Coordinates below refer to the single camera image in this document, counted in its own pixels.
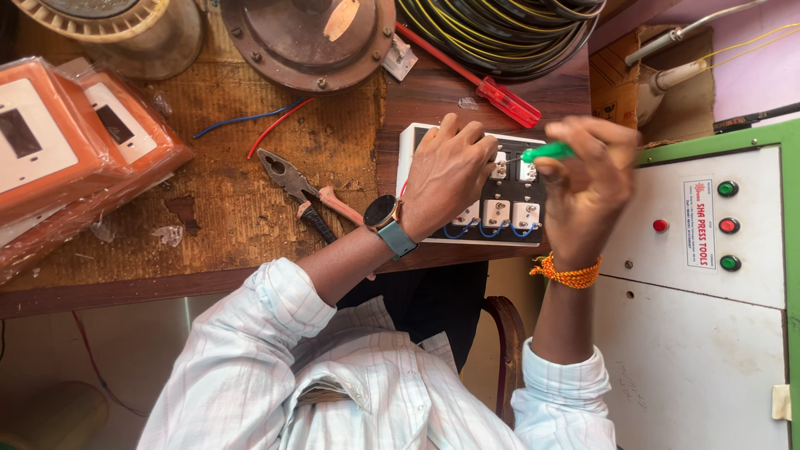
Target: wooden chair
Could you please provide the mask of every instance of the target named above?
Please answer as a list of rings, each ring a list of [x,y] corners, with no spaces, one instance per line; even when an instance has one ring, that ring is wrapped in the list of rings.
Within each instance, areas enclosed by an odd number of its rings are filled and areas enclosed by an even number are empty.
[[[494,413],[514,429],[514,410],[511,395],[514,390],[525,387],[522,379],[522,344],[525,342],[525,326],[517,308],[506,297],[486,297],[483,310],[494,318],[500,335],[500,373],[498,377],[498,401]]]

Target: table surface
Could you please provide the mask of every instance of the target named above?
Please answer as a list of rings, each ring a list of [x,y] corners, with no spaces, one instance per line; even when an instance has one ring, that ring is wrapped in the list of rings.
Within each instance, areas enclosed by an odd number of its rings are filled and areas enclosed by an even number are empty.
[[[297,98],[259,78],[230,43],[218,8],[212,2],[201,5],[206,41],[194,65],[168,80],[135,83],[147,96],[163,92],[173,108],[166,121],[194,148],[195,159],[168,183],[105,217],[116,233],[111,243],[81,233],[39,262],[38,276],[24,271],[0,286],[0,318],[231,291],[264,261],[299,259],[324,245],[316,231],[294,218],[297,204],[257,160],[245,158],[274,118],[190,138],[219,120],[261,114]],[[82,55],[77,43],[27,16],[21,19],[20,54],[40,54],[54,64]],[[262,146],[291,161],[316,187],[333,185],[342,201],[363,211],[378,194],[394,192],[398,136],[412,122],[436,124],[456,112],[463,124],[478,120],[489,132],[543,139],[547,122],[590,112],[586,49],[554,73],[512,87],[542,111],[542,121],[532,130],[521,129],[480,98],[478,110],[460,109],[460,98],[476,97],[474,86],[423,50],[417,55],[417,65],[403,82],[381,71],[357,90],[318,98],[276,127]],[[573,188],[584,186],[581,164],[570,165],[576,175]],[[200,230],[185,233],[175,248],[161,245],[150,233],[181,224],[165,202],[184,197],[183,202],[194,201]],[[336,235],[352,231],[332,211],[319,205],[318,210]],[[546,241],[540,247],[424,243],[379,271],[549,250]]]

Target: man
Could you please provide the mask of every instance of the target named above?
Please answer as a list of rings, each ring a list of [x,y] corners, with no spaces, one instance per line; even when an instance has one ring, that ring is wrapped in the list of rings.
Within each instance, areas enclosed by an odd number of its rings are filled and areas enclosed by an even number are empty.
[[[497,139],[476,122],[458,131],[457,121],[447,115],[414,155],[398,223],[415,243],[472,204],[494,168]],[[593,267],[630,197],[636,132],[593,118],[546,132],[590,176],[572,192],[565,166],[535,161],[547,182],[553,269]],[[296,264],[262,265],[194,321],[139,448],[615,448],[591,288],[549,283],[523,346],[526,387],[514,393],[511,431],[461,384],[450,336],[414,345],[381,297],[337,312],[394,254],[360,227]]]

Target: shirt sleeve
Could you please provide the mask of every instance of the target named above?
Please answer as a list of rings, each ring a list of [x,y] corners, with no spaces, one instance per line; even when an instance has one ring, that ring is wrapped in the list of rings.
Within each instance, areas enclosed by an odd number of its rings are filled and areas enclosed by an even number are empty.
[[[194,321],[138,448],[277,447],[294,390],[290,350],[335,311],[296,264],[263,264]]]
[[[614,423],[602,395],[611,390],[602,354],[562,366],[536,356],[529,338],[522,345],[525,387],[511,398],[514,433],[528,448],[614,450]]]

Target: smartwatch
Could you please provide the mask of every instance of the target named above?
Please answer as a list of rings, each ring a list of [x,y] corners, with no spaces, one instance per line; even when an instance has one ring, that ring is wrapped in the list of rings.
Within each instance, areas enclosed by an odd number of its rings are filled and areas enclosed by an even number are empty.
[[[401,200],[394,195],[381,195],[376,198],[364,211],[364,225],[378,233],[395,255],[402,257],[419,245],[414,243],[400,227],[400,203]]]

